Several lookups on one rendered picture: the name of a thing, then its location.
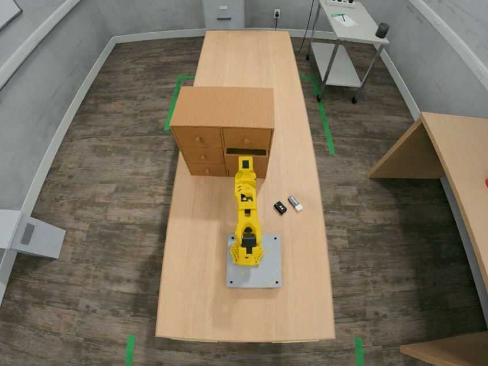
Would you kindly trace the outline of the brown wooden chest of drawers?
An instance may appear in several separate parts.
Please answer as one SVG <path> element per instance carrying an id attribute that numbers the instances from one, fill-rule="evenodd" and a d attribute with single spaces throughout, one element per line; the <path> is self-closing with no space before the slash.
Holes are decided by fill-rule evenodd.
<path id="1" fill-rule="evenodd" d="M 271 129 L 269 148 L 245 148 L 268 150 L 268 170 L 270 151 L 275 131 L 273 88 L 264 87 L 230 87 L 230 86 L 182 86 L 174 112 L 170 121 L 170 129 L 178 144 L 180 152 L 193 175 L 181 147 L 212 147 L 212 146 L 180 146 L 173 127 L 219 127 L 222 147 L 225 147 L 223 128 Z"/>

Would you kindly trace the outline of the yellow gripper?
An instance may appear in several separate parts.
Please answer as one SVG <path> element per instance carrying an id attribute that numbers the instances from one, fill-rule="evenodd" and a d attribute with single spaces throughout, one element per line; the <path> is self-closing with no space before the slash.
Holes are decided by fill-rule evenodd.
<path id="1" fill-rule="evenodd" d="M 256 174 L 253 169 L 252 157 L 239 157 L 239 170 L 235 175 L 235 184 L 240 183 L 256 189 Z"/>

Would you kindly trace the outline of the white eraser with black sleeve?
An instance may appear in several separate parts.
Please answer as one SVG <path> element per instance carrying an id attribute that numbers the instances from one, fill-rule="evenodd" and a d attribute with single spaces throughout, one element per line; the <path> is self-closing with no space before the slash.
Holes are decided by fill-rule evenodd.
<path id="1" fill-rule="evenodd" d="M 294 196 L 290 196 L 288 198 L 288 201 L 292 204 L 292 206 L 299 212 L 303 207 L 299 204 L 297 199 L 294 198 Z"/>

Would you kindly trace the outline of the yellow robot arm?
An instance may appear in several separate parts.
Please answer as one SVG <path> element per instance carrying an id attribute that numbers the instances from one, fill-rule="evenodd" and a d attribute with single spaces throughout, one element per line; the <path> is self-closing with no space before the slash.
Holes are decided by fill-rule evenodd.
<path id="1" fill-rule="evenodd" d="M 257 215 L 256 190 L 250 185 L 235 184 L 235 199 L 238 202 L 238 223 L 235 229 L 237 240 L 230 249 L 233 264 L 259 265 L 264 250 L 260 245 L 262 237 Z"/>

